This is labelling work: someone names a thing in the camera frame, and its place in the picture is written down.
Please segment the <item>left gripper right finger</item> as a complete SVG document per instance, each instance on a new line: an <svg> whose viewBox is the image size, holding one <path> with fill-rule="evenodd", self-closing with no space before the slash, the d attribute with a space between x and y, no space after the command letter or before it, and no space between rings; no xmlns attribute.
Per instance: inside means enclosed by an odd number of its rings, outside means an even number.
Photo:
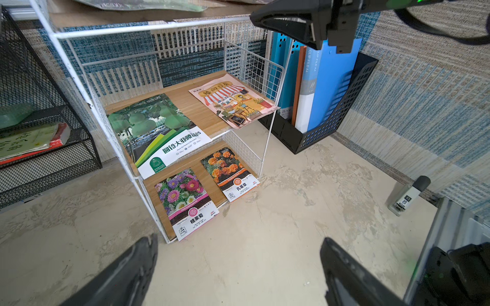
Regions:
<svg viewBox="0 0 490 306"><path fill-rule="evenodd" d="M360 265L332 238L320 249L328 305L404 305L389 288Z"/></svg>

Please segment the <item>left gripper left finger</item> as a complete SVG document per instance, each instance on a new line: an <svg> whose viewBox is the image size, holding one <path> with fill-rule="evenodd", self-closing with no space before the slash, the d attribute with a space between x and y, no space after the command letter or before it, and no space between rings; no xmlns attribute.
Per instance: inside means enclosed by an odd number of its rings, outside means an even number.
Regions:
<svg viewBox="0 0 490 306"><path fill-rule="evenodd" d="M158 236L140 238L62 305L142 305L158 259Z"/></svg>

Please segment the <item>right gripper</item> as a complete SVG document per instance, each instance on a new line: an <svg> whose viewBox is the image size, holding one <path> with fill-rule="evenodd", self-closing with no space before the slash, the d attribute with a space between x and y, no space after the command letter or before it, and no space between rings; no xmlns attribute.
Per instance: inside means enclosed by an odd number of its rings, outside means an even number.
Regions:
<svg viewBox="0 0 490 306"><path fill-rule="evenodd" d="M284 34L314 50L323 42L352 52L360 16L387 9L386 1L273 1L250 15L253 25Z"/></svg>

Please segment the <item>pink seed bag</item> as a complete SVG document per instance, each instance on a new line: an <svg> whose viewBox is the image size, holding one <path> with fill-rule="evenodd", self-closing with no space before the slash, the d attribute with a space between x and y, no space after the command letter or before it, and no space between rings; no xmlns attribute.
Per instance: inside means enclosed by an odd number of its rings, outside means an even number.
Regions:
<svg viewBox="0 0 490 306"><path fill-rule="evenodd" d="M273 101L229 74L189 92L234 129L243 128L278 110Z"/></svg>

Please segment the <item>green seed bag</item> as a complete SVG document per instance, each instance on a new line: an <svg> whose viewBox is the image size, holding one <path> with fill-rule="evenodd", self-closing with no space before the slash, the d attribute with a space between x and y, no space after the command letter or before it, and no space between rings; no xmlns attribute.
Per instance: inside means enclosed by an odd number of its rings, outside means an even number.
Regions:
<svg viewBox="0 0 490 306"><path fill-rule="evenodd" d="M207 9L206 6L195 4L192 1L87 0L78 1L78 3L109 11L177 10L202 12Z"/></svg>
<svg viewBox="0 0 490 306"><path fill-rule="evenodd" d="M108 120L143 179L211 143L166 94L122 108Z"/></svg>

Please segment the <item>purple flower seed packet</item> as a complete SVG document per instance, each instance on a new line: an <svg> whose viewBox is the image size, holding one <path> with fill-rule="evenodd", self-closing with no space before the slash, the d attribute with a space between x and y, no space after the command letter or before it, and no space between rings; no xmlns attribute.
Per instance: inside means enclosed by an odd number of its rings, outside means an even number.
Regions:
<svg viewBox="0 0 490 306"><path fill-rule="evenodd" d="M204 185L190 168L158 182L154 188L178 241L219 214Z"/></svg>

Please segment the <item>orange flower seed packet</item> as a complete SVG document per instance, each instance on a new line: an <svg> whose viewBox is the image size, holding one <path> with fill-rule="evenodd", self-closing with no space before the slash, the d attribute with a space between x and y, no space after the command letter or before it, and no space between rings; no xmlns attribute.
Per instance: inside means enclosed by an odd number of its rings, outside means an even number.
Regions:
<svg viewBox="0 0 490 306"><path fill-rule="evenodd" d="M228 147L208 155L200 162L229 202L260 185L254 174Z"/></svg>

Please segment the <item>teal folder back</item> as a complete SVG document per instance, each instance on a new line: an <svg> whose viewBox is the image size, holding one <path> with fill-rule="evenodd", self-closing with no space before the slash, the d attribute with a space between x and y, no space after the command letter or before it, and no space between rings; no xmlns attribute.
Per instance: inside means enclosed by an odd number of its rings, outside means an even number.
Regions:
<svg viewBox="0 0 490 306"><path fill-rule="evenodd" d="M283 67L285 65L286 46L287 37L281 33L273 33L270 57L270 61L273 62L273 65L269 68L266 92L266 96L271 100L275 100L277 96L280 77L283 72L279 66Z"/></svg>

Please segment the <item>teal folder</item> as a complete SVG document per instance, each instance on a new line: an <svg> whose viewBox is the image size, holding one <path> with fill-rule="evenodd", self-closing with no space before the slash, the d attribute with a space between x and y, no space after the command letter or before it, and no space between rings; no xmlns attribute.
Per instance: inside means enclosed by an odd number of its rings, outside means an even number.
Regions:
<svg viewBox="0 0 490 306"><path fill-rule="evenodd" d="M273 62L273 65L269 68L266 92L266 96L271 100L275 100L277 96L280 77L283 72L279 66L283 67L285 65L286 46L287 37L281 33L273 33L270 57L270 61Z"/></svg>
<svg viewBox="0 0 490 306"><path fill-rule="evenodd" d="M279 114L291 120L296 114L296 94L301 87L306 47L284 35L280 36L278 47L283 52L279 57L281 65L287 69L279 99Z"/></svg>

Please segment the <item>blue folder front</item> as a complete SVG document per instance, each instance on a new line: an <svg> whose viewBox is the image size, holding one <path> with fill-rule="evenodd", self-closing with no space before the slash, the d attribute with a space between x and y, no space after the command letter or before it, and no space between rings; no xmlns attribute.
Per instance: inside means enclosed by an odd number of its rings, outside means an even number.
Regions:
<svg viewBox="0 0 490 306"><path fill-rule="evenodd" d="M353 41L352 51L337 53L335 46L323 43L321 50L306 49L304 71L300 88L295 128L302 133L310 131L327 119L334 102L344 95L362 39Z"/></svg>

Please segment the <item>teal folder middle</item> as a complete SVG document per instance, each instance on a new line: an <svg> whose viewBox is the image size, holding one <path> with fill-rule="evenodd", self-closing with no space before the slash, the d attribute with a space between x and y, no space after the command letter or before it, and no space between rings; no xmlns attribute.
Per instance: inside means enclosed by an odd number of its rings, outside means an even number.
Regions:
<svg viewBox="0 0 490 306"><path fill-rule="evenodd" d="M296 114L296 94L301 87L306 47L284 35L280 36L278 47L283 52L279 57L281 65L287 69L279 99L279 114L291 120Z"/></svg>

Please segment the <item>black file holder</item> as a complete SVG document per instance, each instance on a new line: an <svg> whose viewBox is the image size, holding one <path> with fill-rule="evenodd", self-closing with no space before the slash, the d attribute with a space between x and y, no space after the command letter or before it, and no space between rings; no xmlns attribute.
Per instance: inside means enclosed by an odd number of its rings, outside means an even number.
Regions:
<svg viewBox="0 0 490 306"><path fill-rule="evenodd" d="M378 59L359 53L349 86L343 91L343 97L334 101L329 117L310 131L300 132L280 115L268 115L259 119L259 122L265 128L272 129L271 133L293 154L298 154L337 131L377 64Z"/></svg>

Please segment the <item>red green book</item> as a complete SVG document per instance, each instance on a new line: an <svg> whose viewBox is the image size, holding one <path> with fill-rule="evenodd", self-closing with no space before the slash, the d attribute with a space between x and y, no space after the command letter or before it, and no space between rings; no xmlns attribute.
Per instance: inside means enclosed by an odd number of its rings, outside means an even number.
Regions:
<svg viewBox="0 0 490 306"><path fill-rule="evenodd" d="M66 122L43 124L1 133L1 165L13 163L68 142L71 128Z"/></svg>

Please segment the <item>green book in tray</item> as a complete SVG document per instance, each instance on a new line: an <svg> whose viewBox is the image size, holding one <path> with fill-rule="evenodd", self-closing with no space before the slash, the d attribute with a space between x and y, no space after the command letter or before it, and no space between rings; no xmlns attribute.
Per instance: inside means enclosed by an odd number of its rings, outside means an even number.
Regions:
<svg viewBox="0 0 490 306"><path fill-rule="evenodd" d="M34 106L30 103L20 103L1 107L0 128L5 129L15 126L34 112Z"/></svg>

